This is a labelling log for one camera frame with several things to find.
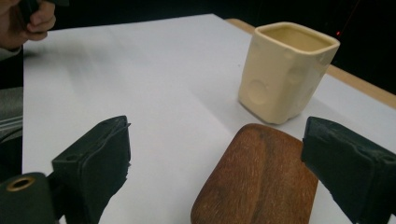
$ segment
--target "wooden table edge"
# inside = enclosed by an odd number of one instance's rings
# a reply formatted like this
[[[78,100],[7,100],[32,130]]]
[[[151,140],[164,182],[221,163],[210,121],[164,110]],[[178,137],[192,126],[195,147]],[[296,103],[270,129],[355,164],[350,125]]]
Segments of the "wooden table edge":
[[[238,19],[226,19],[230,24],[242,29],[243,31],[252,34],[255,27]],[[339,79],[352,88],[371,96],[377,101],[396,109],[396,95],[385,91],[359,77],[353,76],[348,72],[330,64],[326,74]]]

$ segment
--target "person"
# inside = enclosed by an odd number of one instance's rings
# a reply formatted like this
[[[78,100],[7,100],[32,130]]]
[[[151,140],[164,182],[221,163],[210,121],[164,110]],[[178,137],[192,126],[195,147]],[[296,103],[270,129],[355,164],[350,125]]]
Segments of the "person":
[[[22,86],[23,44],[45,39],[56,22],[55,5],[37,0],[38,11],[24,25],[18,8],[20,1],[0,0],[0,90]]]

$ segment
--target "dark background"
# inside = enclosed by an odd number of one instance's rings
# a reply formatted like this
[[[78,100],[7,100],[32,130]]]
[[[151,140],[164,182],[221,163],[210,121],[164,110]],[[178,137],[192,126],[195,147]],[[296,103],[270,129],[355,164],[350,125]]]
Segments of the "dark background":
[[[396,94],[395,11],[395,0],[70,0],[56,8],[55,29],[206,13],[253,26],[293,21],[340,40],[333,65]]]

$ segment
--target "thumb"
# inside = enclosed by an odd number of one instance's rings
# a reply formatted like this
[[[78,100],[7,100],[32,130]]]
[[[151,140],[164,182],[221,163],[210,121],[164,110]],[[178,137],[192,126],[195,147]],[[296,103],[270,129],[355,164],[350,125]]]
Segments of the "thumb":
[[[21,0],[0,0],[0,15],[8,12],[11,7],[16,6]]]

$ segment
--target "cream ceramic cup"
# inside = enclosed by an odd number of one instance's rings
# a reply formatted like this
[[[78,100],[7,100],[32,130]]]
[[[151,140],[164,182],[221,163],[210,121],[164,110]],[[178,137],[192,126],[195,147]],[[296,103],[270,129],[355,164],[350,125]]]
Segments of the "cream ceramic cup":
[[[339,46],[337,39],[292,22],[257,27],[239,88],[240,103],[268,123],[297,116]]]

